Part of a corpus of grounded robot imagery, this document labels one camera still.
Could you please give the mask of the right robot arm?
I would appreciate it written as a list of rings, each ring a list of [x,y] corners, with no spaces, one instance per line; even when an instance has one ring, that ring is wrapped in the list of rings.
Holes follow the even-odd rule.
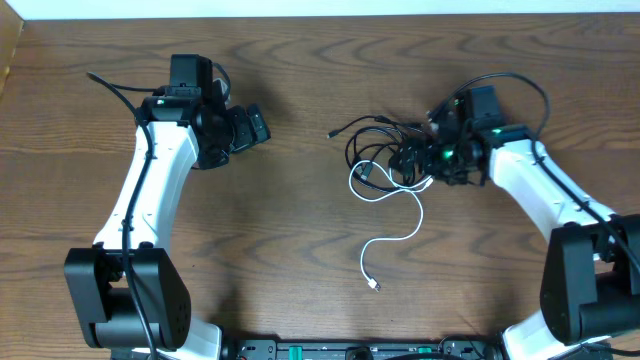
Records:
[[[389,168],[412,182],[467,185],[473,173],[508,193],[548,244],[540,308],[485,345],[485,359],[614,354],[606,339],[639,327],[639,218],[584,192],[536,133],[507,124],[492,86],[461,88],[434,111],[434,135],[408,138]]]

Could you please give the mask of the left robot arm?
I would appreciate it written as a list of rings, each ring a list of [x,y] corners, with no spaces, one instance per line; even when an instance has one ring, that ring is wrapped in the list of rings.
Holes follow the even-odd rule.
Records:
[[[64,276],[85,342],[115,359],[225,359],[217,325],[192,313],[170,259],[187,175],[210,170],[270,139],[259,107],[230,104],[223,67],[174,54],[166,85],[147,90],[134,116],[136,143],[122,190],[89,248],[72,248]]]

